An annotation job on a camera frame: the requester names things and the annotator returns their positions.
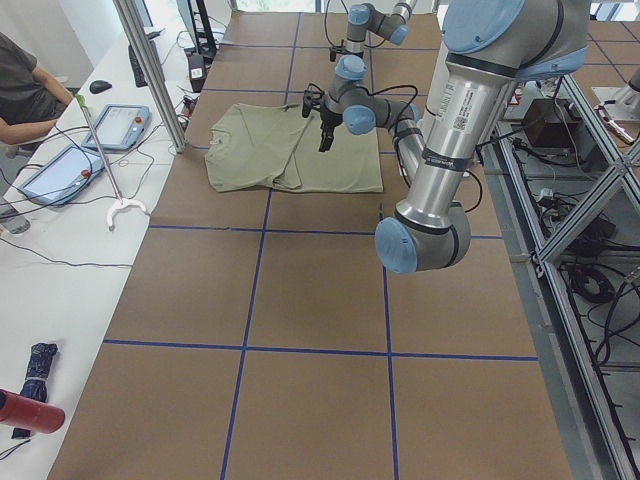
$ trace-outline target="folded shirt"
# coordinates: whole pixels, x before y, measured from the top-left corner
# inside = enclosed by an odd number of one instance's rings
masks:
[[[383,190],[375,130],[356,136],[340,125],[331,150],[320,153],[320,114],[301,112],[300,105],[233,105],[211,129],[209,183],[219,192],[256,185],[300,193]]]

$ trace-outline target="robot label sticker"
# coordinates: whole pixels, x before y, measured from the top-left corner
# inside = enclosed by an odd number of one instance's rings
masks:
[[[442,122],[444,126],[456,130],[461,133],[469,133],[473,130],[481,108],[475,108],[476,105],[482,105],[485,92],[477,88],[463,87],[464,95],[456,96],[458,85],[448,82],[445,87],[440,109],[436,119]]]
[[[453,97],[453,93],[455,91],[456,87],[453,85],[453,83],[447,83],[447,86],[444,88],[442,100],[440,100],[440,109],[438,110],[438,114],[436,115],[436,119],[438,121],[442,121],[444,116],[447,114],[449,104],[451,103],[451,98]]]

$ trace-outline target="person's arm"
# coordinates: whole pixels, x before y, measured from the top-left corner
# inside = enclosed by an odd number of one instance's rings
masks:
[[[56,120],[46,120],[44,122],[9,125],[0,118],[0,141],[9,145],[31,142],[44,137],[55,124]]]
[[[56,97],[60,103],[64,105],[69,105],[71,100],[73,100],[73,95],[69,90],[67,90],[64,85],[62,85],[56,77],[47,72],[44,68],[36,65],[36,68],[31,72],[33,78],[36,82],[42,85],[45,89],[51,93],[54,97]]]

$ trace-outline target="folded umbrella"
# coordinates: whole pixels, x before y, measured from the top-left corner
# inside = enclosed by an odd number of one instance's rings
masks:
[[[20,390],[20,396],[32,398],[39,402],[47,401],[46,380],[49,377],[53,356],[58,352],[55,343],[37,343],[31,347],[31,358],[27,366],[27,375],[24,385]],[[11,438],[28,438],[31,435],[29,430],[14,428]]]

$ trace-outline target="tablet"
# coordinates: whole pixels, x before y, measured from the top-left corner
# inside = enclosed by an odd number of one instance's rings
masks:
[[[149,107],[143,105],[105,105],[94,123],[100,145],[110,152],[130,150],[144,133],[149,117]],[[91,133],[82,146],[97,150]]]
[[[70,145],[17,188],[34,203],[60,206],[80,193],[103,169],[104,163],[96,152]]]

